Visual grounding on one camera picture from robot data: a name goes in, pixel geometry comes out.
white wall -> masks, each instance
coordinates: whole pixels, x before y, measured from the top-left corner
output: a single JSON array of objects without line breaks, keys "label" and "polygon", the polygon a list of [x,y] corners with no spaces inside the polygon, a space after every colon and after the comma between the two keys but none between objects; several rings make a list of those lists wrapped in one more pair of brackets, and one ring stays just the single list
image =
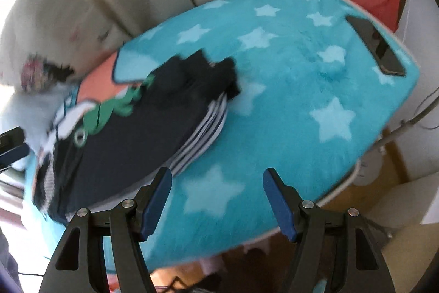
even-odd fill
[{"label": "white wall", "polygon": [[[406,6],[397,35],[402,38],[407,21]],[[402,119],[410,119],[420,102],[439,86],[439,8],[434,0],[411,0],[406,46],[421,69],[421,77],[407,102],[390,120],[390,128]],[[439,125],[439,109],[431,113],[423,124]],[[426,131],[419,127],[400,137],[398,145],[412,179],[439,171],[439,129]]]}]

teal blanket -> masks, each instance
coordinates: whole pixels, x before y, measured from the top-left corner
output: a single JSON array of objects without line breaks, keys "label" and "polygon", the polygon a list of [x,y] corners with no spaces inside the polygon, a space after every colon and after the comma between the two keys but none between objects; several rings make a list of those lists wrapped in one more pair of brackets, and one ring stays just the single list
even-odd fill
[{"label": "teal blanket", "polygon": [[[267,167],[317,200],[346,175],[419,76],[382,74],[343,0],[216,0],[167,20],[119,51],[116,82],[141,81],[171,56],[204,49],[233,57],[242,93],[217,141],[174,178],[156,232],[141,245],[149,269],[210,256],[277,226],[262,186]],[[112,269],[109,240],[107,268]]]}]

floor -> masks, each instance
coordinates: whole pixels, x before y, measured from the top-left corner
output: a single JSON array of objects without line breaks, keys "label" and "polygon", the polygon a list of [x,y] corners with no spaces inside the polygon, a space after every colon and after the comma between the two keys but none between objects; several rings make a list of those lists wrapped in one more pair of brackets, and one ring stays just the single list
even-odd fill
[{"label": "floor", "polygon": [[[401,183],[401,176],[389,155],[383,157],[383,166],[379,177],[370,185],[351,185],[324,208],[333,211],[344,211],[350,207],[357,208],[361,213],[366,213],[390,188]],[[273,289],[278,290],[283,280],[289,262],[292,259],[295,245],[291,244],[285,236],[277,234],[269,239],[269,254],[267,265],[270,279],[273,281]],[[242,247],[236,248],[222,255],[226,267],[242,259],[244,253]],[[152,280],[156,286],[167,286],[175,276],[179,276],[187,285],[191,285],[203,278],[203,271],[199,263],[181,265],[156,270]]]}]

silver bolt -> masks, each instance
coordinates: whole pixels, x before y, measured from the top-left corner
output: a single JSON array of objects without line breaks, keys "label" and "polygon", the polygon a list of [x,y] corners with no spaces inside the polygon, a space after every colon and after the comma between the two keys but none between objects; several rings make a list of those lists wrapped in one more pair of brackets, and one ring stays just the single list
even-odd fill
[{"label": "silver bolt", "polygon": [[350,216],[353,216],[353,217],[357,217],[359,215],[359,211],[354,207],[351,207],[348,210],[348,213],[350,214]]},{"label": "silver bolt", "polygon": [[79,209],[77,212],[79,217],[83,217],[83,216],[87,215],[87,213],[88,213],[88,210],[86,208]]},{"label": "silver bolt", "polygon": [[126,199],[126,200],[122,201],[122,207],[124,207],[125,209],[128,209],[129,207],[132,207],[133,205],[134,205],[133,199]]},{"label": "silver bolt", "polygon": [[314,203],[311,200],[304,200],[302,201],[302,206],[305,209],[312,209],[314,207]]}]

black wire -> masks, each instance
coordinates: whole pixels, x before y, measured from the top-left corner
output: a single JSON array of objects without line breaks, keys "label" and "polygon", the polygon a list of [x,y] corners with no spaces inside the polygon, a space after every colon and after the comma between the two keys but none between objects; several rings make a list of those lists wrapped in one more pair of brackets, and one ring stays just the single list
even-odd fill
[{"label": "black wire", "polygon": [[18,273],[19,275],[23,275],[23,276],[36,276],[36,277],[44,277],[44,275],[39,275],[38,273]]},{"label": "black wire", "polygon": [[[426,100],[428,100],[431,96],[433,96],[436,92],[438,92],[439,91],[439,86],[436,88],[436,90],[434,90],[432,93],[430,93],[420,104],[419,104],[419,106],[418,107],[416,107],[416,109],[415,109],[415,111],[414,111],[414,115],[413,116],[416,116],[416,114],[418,113],[418,111],[419,111],[419,109],[421,108],[421,106],[425,103],[425,101]],[[437,125],[436,127],[426,127],[426,126],[424,126],[424,125],[422,125],[422,124],[419,124],[419,126],[422,128],[422,129],[427,129],[427,130],[433,130],[433,129],[438,129],[439,128],[439,125]]]}]

